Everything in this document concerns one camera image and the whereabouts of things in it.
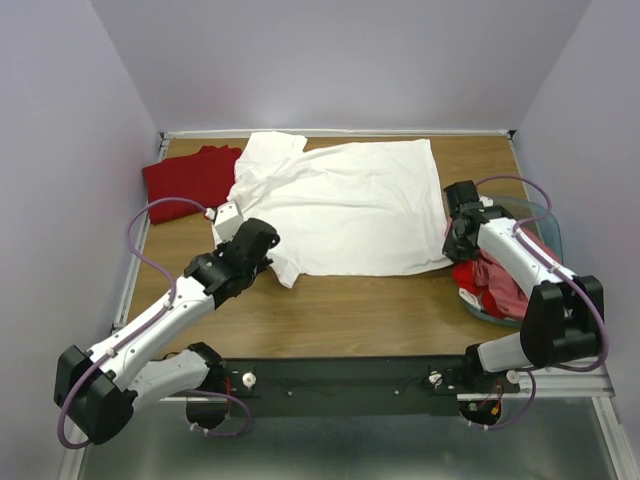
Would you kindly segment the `white t shirt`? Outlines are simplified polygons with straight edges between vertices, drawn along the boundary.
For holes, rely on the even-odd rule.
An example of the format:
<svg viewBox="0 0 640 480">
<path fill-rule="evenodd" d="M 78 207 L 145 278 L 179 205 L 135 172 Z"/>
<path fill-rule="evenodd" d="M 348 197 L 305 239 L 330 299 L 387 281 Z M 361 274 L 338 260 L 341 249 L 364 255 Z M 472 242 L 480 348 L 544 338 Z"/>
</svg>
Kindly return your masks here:
<svg viewBox="0 0 640 480">
<path fill-rule="evenodd" d="M 229 193 L 273 226 L 281 285 L 301 275 L 408 276 L 450 265 L 439 173 L 427 139 L 308 149 L 304 136 L 252 134 Z"/>
</svg>

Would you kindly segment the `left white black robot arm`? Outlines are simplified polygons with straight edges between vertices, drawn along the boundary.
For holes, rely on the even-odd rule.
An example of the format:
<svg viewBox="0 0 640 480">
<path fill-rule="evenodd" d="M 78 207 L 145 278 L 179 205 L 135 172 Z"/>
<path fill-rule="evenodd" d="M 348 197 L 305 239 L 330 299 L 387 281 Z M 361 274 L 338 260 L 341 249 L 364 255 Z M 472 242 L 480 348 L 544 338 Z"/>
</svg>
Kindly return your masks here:
<svg viewBox="0 0 640 480">
<path fill-rule="evenodd" d="M 232 238 L 195 256 L 169 290 L 126 327 L 88 350 L 72 345 L 58 358 L 54 402 L 61 413 L 58 439 L 74 448 L 65 434 L 71 420 L 85 435 L 82 447 L 115 437 L 143 405 L 183 390 L 214 393 L 222 380 L 215 353 L 189 347 L 169 360 L 154 354 L 187 326 L 240 295 L 270 264 L 277 230 L 249 218 Z"/>
</svg>

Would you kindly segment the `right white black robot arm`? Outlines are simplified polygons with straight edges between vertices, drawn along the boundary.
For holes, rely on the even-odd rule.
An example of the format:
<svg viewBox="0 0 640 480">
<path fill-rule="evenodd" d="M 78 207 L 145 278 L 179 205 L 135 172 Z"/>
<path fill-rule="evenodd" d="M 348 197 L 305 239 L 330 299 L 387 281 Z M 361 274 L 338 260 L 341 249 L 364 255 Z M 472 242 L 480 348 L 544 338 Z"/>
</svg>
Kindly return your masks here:
<svg viewBox="0 0 640 480">
<path fill-rule="evenodd" d="M 528 300 L 517 333 L 467 348 L 462 384 L 480 392 L 509 370 L 586 373 L 602 367 L 610 341 L 601 282 L 554 260 L 502 205 L 484 205 L 473 181 L 453 183 L 444 195 L 451 219 L 444 255 L 460 263 L 489 254 Z"/>
</svg>

